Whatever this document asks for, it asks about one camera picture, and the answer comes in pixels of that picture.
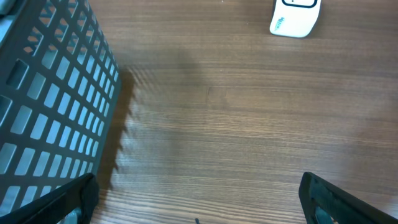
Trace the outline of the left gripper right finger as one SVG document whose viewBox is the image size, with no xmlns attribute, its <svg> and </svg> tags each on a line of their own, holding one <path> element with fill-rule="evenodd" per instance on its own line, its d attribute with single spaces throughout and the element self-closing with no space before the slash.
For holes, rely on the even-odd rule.
<svg viewBox="0 0 398 224">
<path fill-rule="evenodd" d="M 307 223 L 397 224 L 397 219 L 321 177 L 304 172 L 298 196 Z"/>
</svg>

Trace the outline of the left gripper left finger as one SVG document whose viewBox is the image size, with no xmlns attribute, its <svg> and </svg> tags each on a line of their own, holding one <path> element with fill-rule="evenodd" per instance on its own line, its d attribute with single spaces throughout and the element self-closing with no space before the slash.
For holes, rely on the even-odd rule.
<svg viewBox="0 0 398 224">
<path fill-rule="evenodd" d="M 1 217 L 1 223 L 58 223 L 73 211 L 77 223 L 89 223 L 98 202 L 96 176 L 87 173 Z"/>
</svg>

